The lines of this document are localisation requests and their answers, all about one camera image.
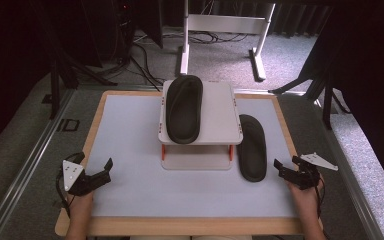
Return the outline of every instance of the black curtain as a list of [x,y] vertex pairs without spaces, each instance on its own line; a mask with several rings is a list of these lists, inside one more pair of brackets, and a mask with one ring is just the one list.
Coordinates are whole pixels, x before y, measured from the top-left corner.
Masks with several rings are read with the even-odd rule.
[[332,9],[332,6],[276,4],[268,34],[318,35]]
[[384,169],[384,2],[335,7],[300,77],[342,91]]
[[36,82],[49,72],[35,21],[24,10],[19,1],[0,1],[0,133]]

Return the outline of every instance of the tripod leg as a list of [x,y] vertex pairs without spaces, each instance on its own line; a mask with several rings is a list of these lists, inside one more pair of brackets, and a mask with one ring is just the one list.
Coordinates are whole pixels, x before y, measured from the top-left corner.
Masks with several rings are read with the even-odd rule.
[[51,60],[51,93],[52,111],[50,119],[54,119],[60,107],[58,63],[55,59]]
[[280,87],[280,88],[276,88],[276,89],[273,89],[273,90],[269,90],[268,92],[269,93],[273,93],[273,94],[282,94],[288,90],[290,90],[291,88],[294,88],[298,85],[300,85],[301,83],[305,82],[309,80],[308,78],[297,78],[295,80],[293,80],[292,82],[290,83],[287,83],[286,85]]
[[317,77],[310,84],[310,86],[308,87],[304,96],[310,100],[315,101],[320,96],[320,94],[322,93],[325,85],[326,85],[326,82],[325,82],[323,76]]
[[76,60],[74,60],[72,57],[70,57],[69,55],[67,54],[64,54],[65,55],[65,58],[67,59],[67,61],[75,68],[79,69],[80,71],[84,72],[86,75],[88,75],[89,77],[95,79],[96,81],[102,83],[103,85],[107,85],[107,86],[117,86],[117,83],[115,82],[111,82],[111,81],[108,81],[98,75],[96,75],[93,71],[87,69],[85,66],[83,66],[81,63],[77,62]]
[[36,17],[38,21],[38,24],[36,25],[38,36],[41,39],[51,62],[56,61],[58,63],[59,69],[57,72],[61,75],[64,84],[67,88],[77,88],[79,82],[77,81],[76,75],[71,69],[71,66],[68,66],[66,60],[64,59],[63,52],[61,51],[61,44],[41,1],[30,0],[28,1],[28,5],[27,2],[23,3],[26,4],[24,6],[26,9],[26,15],[29,16],[30,14],[34,14],[34,17]]
[[326,125],[326,128],[332,130],[330,125],[330,110],[332,107],[332,96],[333,96],[333,80],[329,74],[326,87],[325,87],[325,99],[323,104],[323,122]]

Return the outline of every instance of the electronic equipment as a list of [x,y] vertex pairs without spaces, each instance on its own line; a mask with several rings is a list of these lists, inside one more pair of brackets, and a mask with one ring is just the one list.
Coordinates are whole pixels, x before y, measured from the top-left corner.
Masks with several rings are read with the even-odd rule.
[[301,155],[301,157],[293,156],[292,162],[298,166],[297,171],[283,167],[283,164],[277,159],[274,160],[274,167],[279,170],[279,177],[296,184],[301,190],[317,187],[320,180],[317,166],[338,170],[337,166],[327,162],[316,153]]
[[57,192],[61,198],[62,205],[70,216],[70,204],[65,199],[60,188],[60,180],[64,177],[64,190],[74,196],[84,196],[93,190],[111,182],[110,170],[113,166],[113,161],[110,158],[104,166],[104,170],[92,176],[88,176],[80,163],[84,159],[83,152],[72,154],[63,160],[60,170],[56,178]]
[[161,0],[43,0],[65,53],[83,65],[127,61],[136,28],[163,47]]

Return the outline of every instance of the gray carpet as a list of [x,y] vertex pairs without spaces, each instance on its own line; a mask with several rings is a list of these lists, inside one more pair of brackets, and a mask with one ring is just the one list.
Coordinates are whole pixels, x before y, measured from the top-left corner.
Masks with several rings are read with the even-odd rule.
[[[267,80],[256,83],[252,74],[248,50],[255,46],[257,38],[249,36],[238,43],[191,44],[189,74],[207,81],[226,81],[236,89],[268,90],[283,86],[295,79],[315,42],[304,36],[286,39],[269,36],[263,48],[263,63]],[[155,77],[174,79],[179,69],[179,47],[182,40],[167,38],[164,49],[154,44],[143,44],[148,53],[149,70]],[[143,66],[143,53],[133,49],[133,57]],[[132,64],[127,69],[139,72]],[[112,81],[122,86],[144,84],[143,77],[127,70],[117,73]],[[29,184],[18,204],[9,216],[0,239],[60,239],[54,232],[59,209],[53,207],[58,200],[55,176],[61,160],[82,150],[97,104],[103,92],[101,86],[81,77],[82,87],[77,90],[64,112],[65,119],[80,120],[76,132],[57,131],[47,144]],[[305,91],[306,85],[295,91]],[[49,93],[49,76],[40,81],[20,107],[12,122],[0,136],[0,202],[16,176],[29,151],[49,124],[50,106],[41,104]],[[289,131],[299,154],[317,152],[326,159],[333,159],[327,145],[325,129],[320,121],[320,109],[296,95],[279,97]],[[327,183],[327,195],[322,207],[322,220],[331,239],[367,239],[353,203],[337,172],[321,170]],[[285,236],[285,239],[302,239],[301,236]],[[255,236],[255,239],[274,239],[271,236]]]

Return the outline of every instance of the stand base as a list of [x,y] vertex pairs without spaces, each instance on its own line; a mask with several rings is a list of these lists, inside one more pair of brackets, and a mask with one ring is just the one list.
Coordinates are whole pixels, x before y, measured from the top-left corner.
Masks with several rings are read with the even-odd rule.
[[183,46],[182,51],[182,62],[180,65],[180,74],[186,75],[188,74],[188,64],[189,64],[189,44]]
[[161,165],[167,170],[229,170],[233,146],[163,145]]
[[255,72],[257,73],[257,81],[262,82],[266,80],[266,71],[264,70],[263,61],[261,60],[261,55],[256,54],[257,48],[252,48],[250,51],[251,61],[253,66],[255,66]]

